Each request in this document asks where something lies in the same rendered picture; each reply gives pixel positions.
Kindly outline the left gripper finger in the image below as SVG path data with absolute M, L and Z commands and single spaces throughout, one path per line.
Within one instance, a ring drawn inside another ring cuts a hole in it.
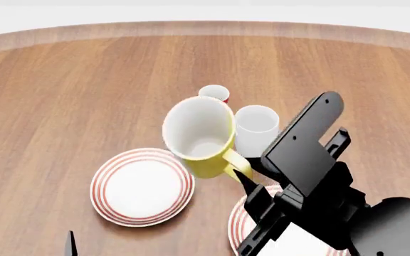
M 75 236 L 72 230 L 68 231 L 65 241 L 65 256 L 78 256 L 78 250 L 75 244 Z

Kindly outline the small red and white cup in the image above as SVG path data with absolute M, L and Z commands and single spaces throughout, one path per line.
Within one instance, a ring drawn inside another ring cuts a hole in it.
M 222 85 L 207 85 L 202 87 L 199 92 L 199 96 L 214 97 L 224 103 L 228 103 L 230 98 L 230 92 Z

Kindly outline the red striped white plate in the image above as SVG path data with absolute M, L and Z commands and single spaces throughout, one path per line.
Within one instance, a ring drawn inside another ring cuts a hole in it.
M 233 207 L 228 219 L 228 239 L 233 253 L 256 224 L 245 211 L 243 196 Z M 349 256 L 346 250 L 335 250 L 291 223 L 277 240 L 269 240 L 257 256 Z
M 142 228 L 172 219 L 186 207 L 194 189 L 194 177 L 169 151 L 132 149 L 97 170 L 90 200 L 106 221 Z

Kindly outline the yellow and white mug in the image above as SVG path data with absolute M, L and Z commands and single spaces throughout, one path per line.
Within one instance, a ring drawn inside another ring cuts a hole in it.
M 213 97 L 189 97 L 175 104 L 162 124 L 165 146 L 196 178 L 228 174 L 253 178 L 245 157 L 234 151 L 236 120 L 231 108 Z

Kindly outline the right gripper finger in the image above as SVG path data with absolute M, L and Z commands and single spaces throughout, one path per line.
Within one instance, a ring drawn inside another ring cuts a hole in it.
M 275 181 L 281 187 L 284 187 L 284 182 L 282 181 L 282 175 L 280 172 L 266 168 L 262 164 L 260 157 L 246 157 L 246 160 L 251 164 L 251 168 L 253 170 Z
M 255 183 L 239 170 L 234 169 L 233 172 L 238 177 L 246 192 L 246 202 L 244 203 L 246 212 L 255 223 L 259 223 L 273 202 L 272 196 L 264 185 Z

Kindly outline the plain white cup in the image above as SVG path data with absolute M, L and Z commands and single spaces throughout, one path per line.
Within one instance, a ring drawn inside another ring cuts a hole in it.
M 266 106 L 245 106 L 235 118 L 235 147 L 243 157 L 260 157 L 280 132 L 277 112 Z

